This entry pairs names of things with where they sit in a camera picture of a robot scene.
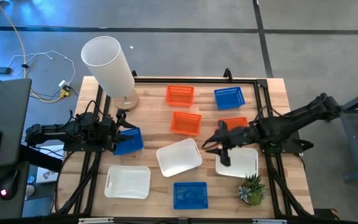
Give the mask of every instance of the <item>orange plastic basket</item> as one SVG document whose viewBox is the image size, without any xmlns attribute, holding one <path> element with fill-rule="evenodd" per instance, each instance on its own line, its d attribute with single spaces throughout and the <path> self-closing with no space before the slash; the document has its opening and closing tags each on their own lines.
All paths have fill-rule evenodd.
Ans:
<svg viewBox="0 0 358 224">
<path fill-rule="evenodd" d="M 245 126 L 248 127 L 248 120 L 246 117 L 241 117 L 241 118 L 222 118 L 219 119 L 222 120 L 224 122 L 226 122 L 227 124 L 227 130 L 232 130 L 233 128 L 236 128 L 238 126 Z"/>
<path fill-rule="evenodd" d="M 168 85 L 165 101 L 171 106 L 191 106 L 194 99 L 194 87 Z"/>
<path fill-rule="evenodd" d="M 197 136 L 201 129 L 201 115 L 174 111 L 171 132 Z"/>
</svg>

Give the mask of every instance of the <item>small blue bin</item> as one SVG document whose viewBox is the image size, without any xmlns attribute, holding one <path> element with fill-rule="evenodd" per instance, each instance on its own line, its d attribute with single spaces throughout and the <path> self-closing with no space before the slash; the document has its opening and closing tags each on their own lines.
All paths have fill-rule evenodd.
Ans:
<svg viewBox="0 0 358 224">
<path fill-rule="evenodd" d="M 237 108 L 246 103 L 240 87 L 214 90 L 214 93 L 219 110 Z"/>
<path fill-rule="evenodd" d="M 207 209 L 206 182 L 177 182 L 173 184 L 173 209 Z"/>
<path fill-rule="evenodd" d="M 117 144 L 116 151 L 113 152 L 113 155 L 124 155 L 143 149 L 143 139 L 142 134 L 140 133 L 140 128 L 121 131 L 120 134 L 133 136 L 134 138 Z"/>
</svg>

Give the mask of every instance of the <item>succulent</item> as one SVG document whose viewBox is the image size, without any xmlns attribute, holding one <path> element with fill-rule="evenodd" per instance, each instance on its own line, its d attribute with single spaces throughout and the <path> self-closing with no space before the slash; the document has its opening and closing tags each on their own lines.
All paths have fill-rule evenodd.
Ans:
<svg viewBox="0 0 358 224">
<path fill-rule="evenodd" d="M 240 186 L 240 187 L 239 187 L 239 195 L 240 195 L 240 198 L 243 199 L 243 200 L 245 200 L 245 201 L 248 201 L 249 196 L 252 195 L 252 193 L 251 193 L 250 191 L 251 191 L 250 188 Z"/>
<path fill-rule="evenodd" d="M 250 177 L 246 177 L 246 181 L 242 184 L 242 186 L 250 188 L 251 192 L 256 192 L 265 187 L 264 184 L 260 183 L 261 179 L 262 177 L 260 175 L 256 176 L 256 174 L 254 174 Z"/>
<path fill-rule="evenodd" d="M 255 192 L 248 198 L 248 203 L 250 205 L 260 205 L 262 200 L 265 198 L 264 191 Z"/>
<path fill-rule="evenodd" d="M 265 198 L 265 185 L 260 183 L 261 176 L 256 174 L 247 177 L 246 181 L 239 187 L 240 198 L 249 205 L 260 205 Z"/>
</svg>

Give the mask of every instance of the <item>wooden table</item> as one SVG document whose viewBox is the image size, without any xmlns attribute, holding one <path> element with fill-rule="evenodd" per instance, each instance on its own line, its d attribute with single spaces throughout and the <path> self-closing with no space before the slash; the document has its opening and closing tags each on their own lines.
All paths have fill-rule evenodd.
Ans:
<svg viewBox="0 0 358 224">
<path fill-rule="evenodd" d="M 281 78 L 267 79 L 272 106 L 281 113 L 290 110 L 285 84 Z M 168 106 L 165 103 L 166 83 L 136 83 L 135 89 L 140 96 L 139 106 L 127 113 L 127 121 L 138 126 L 142 131 L 144 149 L 125 156 L 113 156 L 111 152 L 103 152 L 99 166 L 98 180 L 93 201 L 93 217 L 191 217 L 191 218 L 273 218 L 273 206 L 267 177 L 266 162 L 259 146 L 250 145 L 259 152 L 259 174 L 266 185 L 267 196 L 260 206 L 248 207 L 239 199 L 238 186 L 244 179 L 226 177 L 215 172 L 215 155 L 201 151 L 203 163 L 192 170 L 164 177 L 158 166 L 155 152 L 157 149 L 175 142 L 193 138 L 199 148 L 217 128 L 219 118 L 245 116 L 249 120 L 257 114 L 254 87 L 250 84 L 184 84 L 195 87 L 195 100 L 191 107 Z M 218 88 L 241 86 L 246 104 L 239 109 L 219 111 L 215 104 L 213 91 Z M 94 77 L 84 77 L 79 95 L 76 113 L 85 110 L 89 100 L 96 98 L 98 82 Z M 105 95 L 101 100 L 103 110 Z M 109 113 L 115 115 L 117 108 L 111 103 Z M 191 137 L 170 132 L 173 111 L 187 111 L 202 115 L 201 134 Z M 58 207 L 70 197 L 78 185 L 84 152 L 74 153 L 67 160 L 58 185 Z M 310 213 L 313 213 L 308 184 L 303 165 L 299 158 L 291 154 L 283 154 L 283 165 L 288 188 L 296 199 Z M 147 166 L 151 170 L 150 193 L 144 199 L 107 198 L 104 186 L 108 168 L 112 165 Z M 206 182 L 208 185 L 209 208 L 206 210 L 174 210 L 174 182 Z M 88 195 L 85 189 L 81 209 L 85 207 Z M 277 186 L 280 208 L 284 211 L 282 192 Z"/>
</svg>

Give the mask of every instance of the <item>gray floor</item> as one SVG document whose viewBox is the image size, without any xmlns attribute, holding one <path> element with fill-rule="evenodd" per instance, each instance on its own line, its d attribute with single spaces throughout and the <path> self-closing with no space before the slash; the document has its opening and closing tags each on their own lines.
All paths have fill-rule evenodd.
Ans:
<svg viewBox="0 0 358 224">
<path fill-rule="evenodd" d="M 259 0 L 266 29 L 358 29 L 356 0 Z M 82 27 L 198 27 L 255 29 L 251 0 L 16 0 L 4 8 L 17 25 Z M 0 24 L 7 25 L 0 12 Z M 265 77 L 258 34 L 67 33 L 21 32 L 26 52 L 56 50 L 75 61 L 80 89 L 90 75 L 80 59 L 82 46 L 93 37 L 117 38 L 129 65 L 139 75 L 221 76 L 230 67 L 236 77 Z M 274 77 L 285 79 L 292 108 L 322 92 L 345 103 L 358 95 L 358 35 L 266 35 Z M 21 48 L 13 32 L 0 31 L 0 66 Z M 18 68 L 16 61 L 13 68 Z M 54 93 L 69 79 L 70 63 L 55 56 L 38 56 L 30 63 L 36 91 Z M 18 78 L 1 77 L 0 79 Z M 76 97 L 55 104 L 30 100 L 25 126 L 62 123 Z M 358 180 L 342 175 L 355 169 L 340 122 L 317 122 L 300 131 L 315 147 L 305 152 L 306 174 L 313 205 L 336 208 L 344 220 L 358 221 Z M 25 216 L 44 214 L 25 204 Z"/>
</svg>

